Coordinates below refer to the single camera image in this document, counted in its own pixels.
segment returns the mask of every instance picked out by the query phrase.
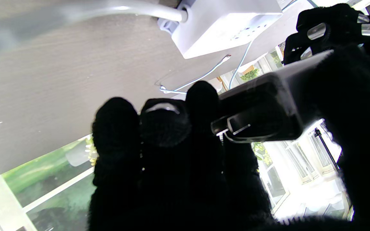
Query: tree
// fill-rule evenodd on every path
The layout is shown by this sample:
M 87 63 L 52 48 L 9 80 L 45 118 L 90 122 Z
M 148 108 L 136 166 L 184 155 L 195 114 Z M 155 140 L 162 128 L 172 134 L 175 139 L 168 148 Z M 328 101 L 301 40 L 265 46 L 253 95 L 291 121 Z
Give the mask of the tree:
M 244 81 L 246 83 L 249 80 L 253 80 L 256 77 L 258 77 L 259 73 L 260 73 L 259 69 L 253 69 L 250 72 L 246 73 L 245 75 L 241 76 L 241 79 L 242 79 L 242 81 Z

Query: glove finger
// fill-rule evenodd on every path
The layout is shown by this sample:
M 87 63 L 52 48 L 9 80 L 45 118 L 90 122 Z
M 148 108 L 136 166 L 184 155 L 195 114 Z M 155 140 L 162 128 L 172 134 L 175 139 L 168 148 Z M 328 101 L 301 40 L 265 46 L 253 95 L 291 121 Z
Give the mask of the glove finger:
M 232 143 L 226 137 L 223 143 L 232 211 L 235 214 L 250 216 L 251 222 L 258 224 L 272 219 L 269 195 L 260 179 L 258 160 L 251 144 Z
M 185 102 L 192 124 L 191 195 L 203 203 L 225 205 L 224 150 L 210 129 L 220 115 L 218 94 L 208 82 L 200 81 L 188 90 Z
M 185 102 L 148 100 L 140 115 L 143 167 L 141 193 L 145 204 L 189 198 L 189 133 Z
M 92 124 L 98 152 L 91 197 L 90 230 L 101 230 L 103 220 L 111 219 L 136 206 L 139 164 L 139 117 L 123 98 L 109 99 Z

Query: green plant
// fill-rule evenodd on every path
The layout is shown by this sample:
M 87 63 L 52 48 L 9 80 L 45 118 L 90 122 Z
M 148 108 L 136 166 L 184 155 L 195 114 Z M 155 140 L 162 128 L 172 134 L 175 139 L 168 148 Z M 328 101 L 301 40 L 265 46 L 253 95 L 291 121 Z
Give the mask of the green plant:
M 268 167 L 272 164 L 272 159 L 263 145 L 263 142 L 254 142 L 252 145 L 252 150 L 254 151 L 254 154 L 258 160 L 264 161 Z
M 250 72 L 248 72 L 248 73 L 244 74 L 243 76 L 241 76 L 241 79 L 244 82 L 248 82 L 249 80 L 253 80 L 256 77 L 258 77 L 259 73 L 260 73 L 260 70 L 259 69 L 253 69 Z

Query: window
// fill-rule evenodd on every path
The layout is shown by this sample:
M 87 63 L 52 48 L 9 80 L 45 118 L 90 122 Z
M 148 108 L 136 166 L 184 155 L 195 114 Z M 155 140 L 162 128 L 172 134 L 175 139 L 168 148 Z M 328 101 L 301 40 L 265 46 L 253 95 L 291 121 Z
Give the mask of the window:
M 302 178 L 315 171 L 298 142 L 283 141 L 282 146 Z
M 2 176 L 18 202 L 25 207 L 92 167 L 85 146 L 85 140 L 72 142 Z M 78 155 L 85 159 L 82 164 L 73 166 L 71 163 L 76 159 L 74 156 Z
M 86 230 L 96 152 L 91 136 L 0 175 L 0 227 Z
M 95 191 L 88 175 L 27 212 L 38 231 L 86 230 L 88 206 Z
M 270 197 L 273 212 L 276 212 L 284 199 L 289 195 L 289 192 L 285 190 L 282 181 L 279 178 L 276 166 L 263 143 L 254 142 L 251 146 L 258 159 L 263 187 L 266 189 Z
M 313 148 L 315 149 L 315 152 L 317 153 L 319 160 L 321 161 L 322 166 L 327 167 L 328 165 L 330 165 L 331 160 L 329 158 L 328 152 L 326 152 L 326 149 L 320 139 L 318 137 L 315 137 L 314 132 L 310 132 L 309 137 L 311 139 Z

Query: black device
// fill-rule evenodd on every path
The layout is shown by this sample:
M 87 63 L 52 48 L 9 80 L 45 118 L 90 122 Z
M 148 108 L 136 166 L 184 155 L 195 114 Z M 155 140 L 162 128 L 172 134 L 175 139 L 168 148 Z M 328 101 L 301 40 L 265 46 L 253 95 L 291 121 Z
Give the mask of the black device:
M 320 119 L 304 95 L 313 73 L 337 47 L 359 45 L 370 55 L 370 16 L 348 4 L 305 10 L 298 33 L 289 36 L 285 66 L 220 95 L 223 116 L 211 123 L 214 134 L 235 143 L 297 139 Z M 307 50 L 311 56 L 304 55 Z

